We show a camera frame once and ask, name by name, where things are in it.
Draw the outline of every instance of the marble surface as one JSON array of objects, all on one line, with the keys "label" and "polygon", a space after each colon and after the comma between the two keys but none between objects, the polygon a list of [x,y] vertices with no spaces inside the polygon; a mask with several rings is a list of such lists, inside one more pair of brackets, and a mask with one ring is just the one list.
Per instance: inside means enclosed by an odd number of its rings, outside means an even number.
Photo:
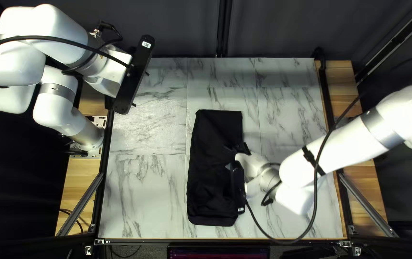
[{"label": "marble surface", "polygon": [[187,87],[187,58],[153,58],[140,87]]},{"label": "marble surface", "polygon": [[188,61],[188,87],[256,86],[254,58],[201,58]]},{"label": "marble surface", "polygon": [[326,133],[319,88],[259,88],[262,155],[268,161],[287,156]]},{"label": "marble surface", "polygon": [[257,87],[318,87],[313,59],[256,58]]},{"label": "marble surface", "polygon": [[100,236],[182,238],[184,167],[185,155],[111,154]]},{"label": "marble surface", "polygon": [[115,114],[112,153],[185,153],[187,89],[139,87],[127,115]]},{"label": "marble surface", "polygon": [[[312,59],[152,59],[128,115],[116,115],[99,237],[265,238],[249,212],[232,227],[198,226],[186,215],[189,147],[198,109],[241,111],[253,153],[281,162],[326,126]],[[319,181],[317,218],[306,237],[342,237],[332,174]],[[248,201],[274,237],[295,238],[307,215]]]}]

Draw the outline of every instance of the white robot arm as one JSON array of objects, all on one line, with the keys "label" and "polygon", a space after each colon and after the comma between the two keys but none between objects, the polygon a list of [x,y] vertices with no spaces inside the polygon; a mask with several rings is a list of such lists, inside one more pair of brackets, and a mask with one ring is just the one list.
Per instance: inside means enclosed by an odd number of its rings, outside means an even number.
[{"label": "white robot arm", "polygon": [[[307,144],[314,157],[323,140],[324,136]],[[388,95],[375,108],[334,130],[318,165],[329,173],[370,160],[403,142],[412,148],[412,85]],[[236,160],[243,166],[247,178],[252,179],[246,185],[248,196],[267,192],[281,180],[270,193],[271,198],[296,214],[305,214],[312,206],[314,168],[302,149],[284,159],[279,172],[255,154],[239,153]]]},{"label": "white robot arm", "polygon": [[[133,56],[111,44],[105,45],[98,30],[87,33],[64,12],[49,4],[7,8],[0,17],[0,41],[14,36],[55,37],[103,52],[98,55],[64,42],[39,39],[0,45],[0,86],[7,87],[0,87],[0,111],[25,112],[35,86],[40,83],[41,90],[33,110],[35,121],[70,137],[82,150],[99,148],[103,139],[102,127],[86,119],[72,105],[77,90],[76,78],[45,65],[46,56],[70,68],[80,65],[76,71],[83,75],[84,81],[114,98],[129,74],[127,68]],[[151,48],[153,44],[143,46]]]}]

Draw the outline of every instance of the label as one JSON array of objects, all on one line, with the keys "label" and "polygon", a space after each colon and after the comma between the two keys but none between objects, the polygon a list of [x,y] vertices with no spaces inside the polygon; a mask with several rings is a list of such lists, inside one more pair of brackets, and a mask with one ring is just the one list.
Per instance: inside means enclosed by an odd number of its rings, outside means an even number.
[{"label": "label", "polygon": [[150,48],[152,45],[146,41],[142,41],[142,46],[146,47],[146,48]]}]

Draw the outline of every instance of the folded black garment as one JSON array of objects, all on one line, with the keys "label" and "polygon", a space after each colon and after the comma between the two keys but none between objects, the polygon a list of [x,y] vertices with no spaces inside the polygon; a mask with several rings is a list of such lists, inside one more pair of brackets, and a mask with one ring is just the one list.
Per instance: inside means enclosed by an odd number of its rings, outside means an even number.
[{"label": "folded black garment", "polygon": [[232,226],[238,218],[230,171],[243,144],[241,112],[198,110],[190,145],[187,215],[195,225]]}]

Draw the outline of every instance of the work table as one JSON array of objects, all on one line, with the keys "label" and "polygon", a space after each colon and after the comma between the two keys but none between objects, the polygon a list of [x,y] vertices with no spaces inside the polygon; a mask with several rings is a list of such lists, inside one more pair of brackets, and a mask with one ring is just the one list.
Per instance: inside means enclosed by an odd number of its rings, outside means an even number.
[{"label": "work table", "polygon": [[[250,149],[281,162],[326,131],[313,60],[152,59],[148,72],[134,101],[137,107],[115,115],[99,237],[263,238],[248,212],[228,228],[188,221],[185,185],[194,113],[242,111]],[[336,187],[328,174],[307,238],[345,236]],[[311,211],[297,216],[276,203],[261,207],[261,199],[249,203],[270,235],[294,238],[307,226]]]}]

